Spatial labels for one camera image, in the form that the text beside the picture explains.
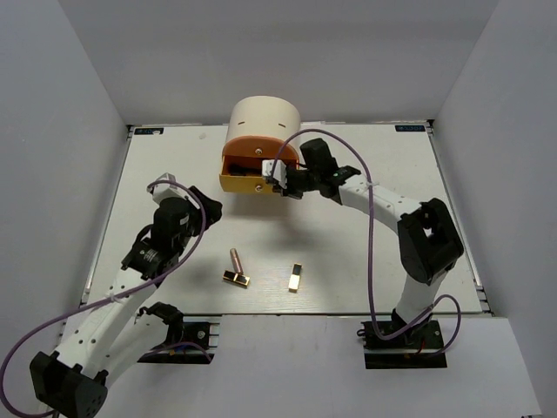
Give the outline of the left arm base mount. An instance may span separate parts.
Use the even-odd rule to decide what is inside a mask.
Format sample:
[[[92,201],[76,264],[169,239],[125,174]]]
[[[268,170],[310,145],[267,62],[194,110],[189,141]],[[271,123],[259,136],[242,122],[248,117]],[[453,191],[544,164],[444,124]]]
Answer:
[[[221,316],[186,316],[180,329],[144,354],[139,363],[209,365],[220,336]]]

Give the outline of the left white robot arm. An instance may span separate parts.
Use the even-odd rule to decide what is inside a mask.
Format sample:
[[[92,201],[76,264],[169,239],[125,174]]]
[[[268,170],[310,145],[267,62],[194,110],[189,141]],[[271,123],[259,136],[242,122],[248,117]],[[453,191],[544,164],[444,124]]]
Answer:
[[[145,302],[158,290],[155,279],[178,265],[191,238],[221,219],[223,206],[195,186],[181,192],[166,182],[149,192],[158,208],[124,256],[106,305],[91,309],[52,354],[40,352],[30,363],[36,397],[62,416],[95,416],[123,372],[148,350],[175,347],[184,337],[181,311]]]

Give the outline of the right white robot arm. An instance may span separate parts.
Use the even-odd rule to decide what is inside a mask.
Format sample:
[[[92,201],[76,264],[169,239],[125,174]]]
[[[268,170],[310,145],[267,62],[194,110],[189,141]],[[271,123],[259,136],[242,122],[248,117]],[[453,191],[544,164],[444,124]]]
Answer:
[[[374,334],[384,341],[396,340],[413,347],[425,335],[434,308],[445,299],[439,292],[447,274],[464,253],[464,246],[446,204],[437,198],[419,201],[406,198],[372,181],[366,164],[360,168],[341,166],[322,138],[300,147],[301,167],[286,163],[278,154],[264,162],[262,174],[275,192],[301,199],[317,191],[340,206],[355,209],[369,218],[368,236],[374,236],[376,222],[398,238],[400,263],[406,281],[391,315],[391,333],[379,329],[373,303],[373,244],[367,245],[367,289]]]

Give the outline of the round beige orange organizer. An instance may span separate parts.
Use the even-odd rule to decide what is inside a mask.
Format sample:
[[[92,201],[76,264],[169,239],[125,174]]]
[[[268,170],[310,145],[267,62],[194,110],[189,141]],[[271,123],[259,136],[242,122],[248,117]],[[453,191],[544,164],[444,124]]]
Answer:
[[[277,155],[288,165],[297,165],[299,154],[291,145],[282,144],[300,130],[299,111],[283,98],[252,96],[237,102],[233,109],[221,152],[219,183],[224,192],[271,194],[272,187],[260,177],[226,174],[225,166],[236,163],[261,168],[264,159]]]

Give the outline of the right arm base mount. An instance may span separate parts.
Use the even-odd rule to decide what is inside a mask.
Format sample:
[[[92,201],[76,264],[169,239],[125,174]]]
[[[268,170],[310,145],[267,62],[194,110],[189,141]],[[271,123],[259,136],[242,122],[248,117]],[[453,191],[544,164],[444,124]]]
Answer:
[[[445,346],[437,320],[430,320],[410,336],[392,340],[381,340],[367,321],[356,335],[363,343],[368,370],[447,368],[446,355],[436,354]]]

